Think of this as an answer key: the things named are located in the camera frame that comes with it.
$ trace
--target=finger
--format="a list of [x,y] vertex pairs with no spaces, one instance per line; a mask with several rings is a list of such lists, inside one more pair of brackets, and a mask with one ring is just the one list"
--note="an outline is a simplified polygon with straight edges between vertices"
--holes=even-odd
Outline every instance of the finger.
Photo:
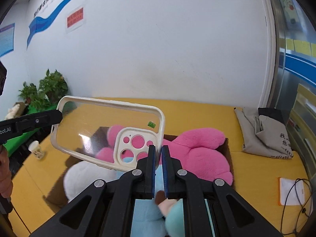
[[4,193],[8,189],[11,182],[11,172],[9,172],[7,177],[0,182],[0,193]]
[[0,181],[4,180],[9,173],[9,158],[8,152],[5,147],[2,148],[2,152],[0,153]]
[[10,198],[11,194],[12,194],[12,190],[13,190],[13,183],[11,181],[9,187],[7,188],[7,190],[3,193],[1,193],[2,197],[7,199]]

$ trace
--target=metal screw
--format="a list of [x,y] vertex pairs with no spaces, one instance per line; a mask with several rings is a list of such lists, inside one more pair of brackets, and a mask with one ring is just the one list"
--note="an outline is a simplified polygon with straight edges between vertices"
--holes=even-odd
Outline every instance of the metal screw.
[[104,185],[104,182],[102,180],[97,180],[94,182],[95,187],[102,187]]
[[140,169],[134,169],[132,174],[133,175],[140,175],[142,173],[142,171]]
[[215,180],[215,184],[216,184],[217,186],[223,186],[224,183],[225,183],[225,182],[224,182],[223,179],[218,178],[218,179]]
[[179,169],[178,175],[186,175],[188,172],[185,169]]

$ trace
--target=stuffed animal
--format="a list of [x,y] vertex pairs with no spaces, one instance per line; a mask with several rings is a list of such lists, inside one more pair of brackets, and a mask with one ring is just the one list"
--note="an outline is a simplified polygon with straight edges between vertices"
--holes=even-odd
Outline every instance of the stuffed animal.
[[[132,157],[125,157],[124,162],[130,162]],[[65,194],[73,200],[97,179],[110,182],[119,179],[124,172],[99,167],[87,161],[73,165],[64,177]],[[162,166],[156,170],[155,196],[163,190]],[[164,237],[167,235],[165,221],[155,200],[136,200],[133,214],[131,237]]]
[[8,113],[5,116],[4,120],[13,119],[20,109],[20,104],[15,104],[12,108],[8,109]]
[[[107,141],[110,147],[101,149],[96,155],[97,159],[114,163],[113,148],[116,136],[123,128],[119,125],[110,127],[107,132]],[[230,172],[229,164],[224,155],[215,150],[224,141],[225,136],[221,131],[214,128],[200,128],[186,131],[173,141],[164,139],[162,144],[168,145],[170,156],[180,160],[183,169],[192,172],[201,179],[213,181],[216,178],[221,178],[231,185],[233,175]],[[137,159],[146,156],[145,153],[140,153]],[[126,157],[133,157],[132,152],[124,151],[121,158]]]
[[[96,158],[114,163],[113,148],[116,136],[123,128],[115,125],[107,131],[110,147],[102,148]],[[219,130],[203,128],[184,132],[173,141],[163,140],[163,145],[169,146],[171,157],[179,159],[182,168],[201,179],[213,181],[216,178],[222,178],[231,185],[233,176],[229,171],[229,164],[225,157],[215,150],[224,141],[225,136]],[[128,150],[121,154],[124,162],[130,162],[133,156],[133,153]],[[137,159],[146,156],[146,154],[140,153]],[[80,163],[82,165],[74,165],[70,168],[64,178],[65,193],[69,199],[73,199],[97,179],[115,180],[123,174],[123,172],[117,171],[117,175],[114,176],[112,170],[99,167],[97,169],[96,165],[90,165],[89,162]],[[82,180],[78,177],[80,172],[84,175]],[[163,190],[162,166],[160,165],[156,170],[155,199],[136,200],[135,202],[131,237],[164,237],[167,233],[170,237],[184,236],[182,201],[164,200],[157,205],[155,203],[157,193]]]

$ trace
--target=gray bag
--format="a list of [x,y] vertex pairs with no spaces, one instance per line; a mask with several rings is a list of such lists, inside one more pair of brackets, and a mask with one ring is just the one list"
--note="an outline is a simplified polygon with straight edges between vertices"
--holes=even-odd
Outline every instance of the gray bag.
[[256,136],[269,148],[293,157],[285,125],[270,117],[255,118]]
[[267,135],[265,135],[266,132],[269,131],[269,126],[271,124],[265,124],[266,128],[260,128],[260,122],[256,123],[256,121],[260,120],[260,117],[258,115],[257,109],[249,109],[244,108],[243,111],[240,111],[238,109],[235,109],[236,116],[238,118],[239,124],[241,126],[241,131],[244,137],[244,145],[243,145],[243,152],[254,154],[254,155],[260,155],[264,157],[270,157],[270,158],[280,158],[280,159],[288,159],[291,158],[293,155],[285,155],[284,153],[272,149],[270,146],[267,146],[261,139],[259,139],[255,133],[255,127],[258,129],[258,134],[262,135],[263,139],[268,139]]

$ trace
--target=green leaves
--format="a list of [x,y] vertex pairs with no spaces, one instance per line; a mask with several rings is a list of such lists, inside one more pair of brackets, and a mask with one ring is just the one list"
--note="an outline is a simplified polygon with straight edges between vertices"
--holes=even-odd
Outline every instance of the green leaves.
[[52,104],[58,103],[67,94],[68,85],[60,72],[55,70],[54,73],[50,73],[49,69],[47,69],[46,77],[39,81],[38,90],[33,83],[28,86],[24,82],[23,89],[19,91],[19,97],[25,100],[30,98],[30,105],[37,111],[42,111]]
[[52,104],[59,102],[68,92],[68,85],[63,75],[57,70],[50,73],[48,69],[46,77],[40,80],[39,85],[39,91],[44,92]]
[[37,93],[36,85],[31,83],[29,86],[26,84],[26,82],[23,83],[23,89],[19,90],[20,94],[19,97],[23,99],[31,98],[32,94]]

